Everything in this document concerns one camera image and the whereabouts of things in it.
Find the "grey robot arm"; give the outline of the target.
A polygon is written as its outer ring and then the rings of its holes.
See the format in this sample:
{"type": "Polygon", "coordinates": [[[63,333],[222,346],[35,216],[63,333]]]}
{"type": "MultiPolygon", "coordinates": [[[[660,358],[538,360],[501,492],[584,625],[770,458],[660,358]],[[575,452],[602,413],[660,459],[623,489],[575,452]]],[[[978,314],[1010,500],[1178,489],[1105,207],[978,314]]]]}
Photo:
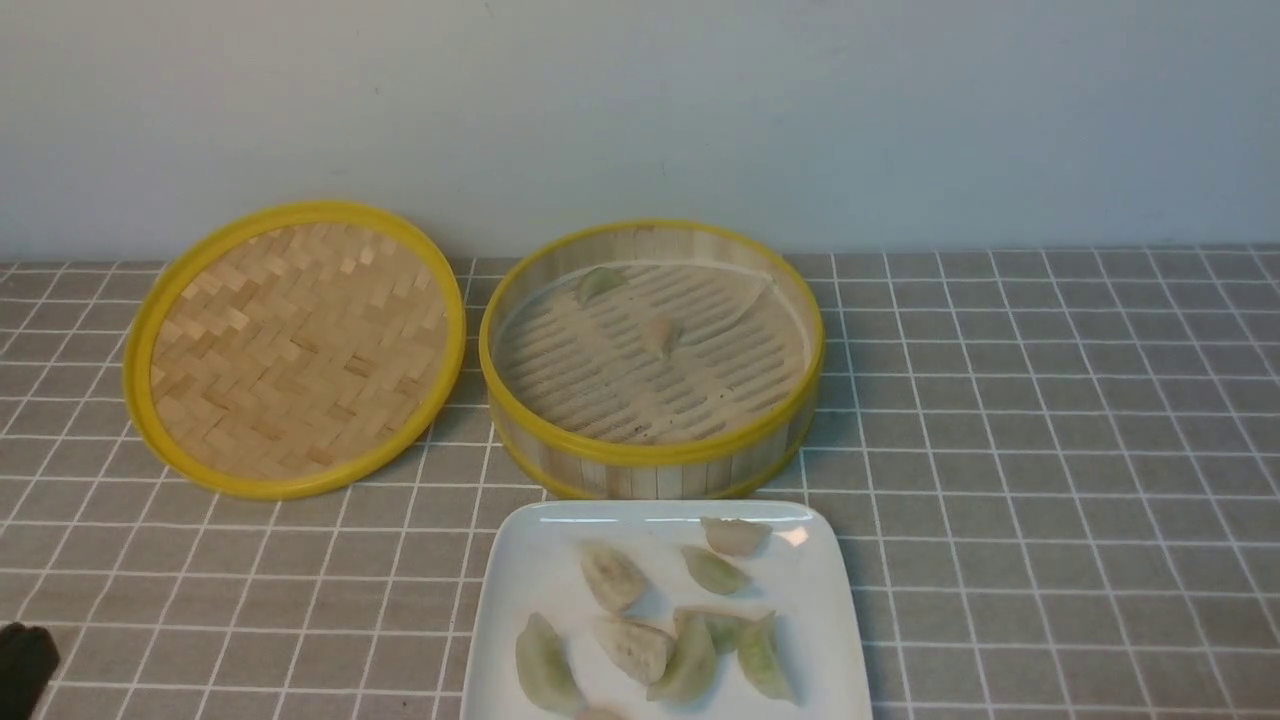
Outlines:
{"type": "Polygon", "coordinates": [[[8,623],[1,629],[1,719],[32,719],[61,656],[45,626],[8,623]]]}

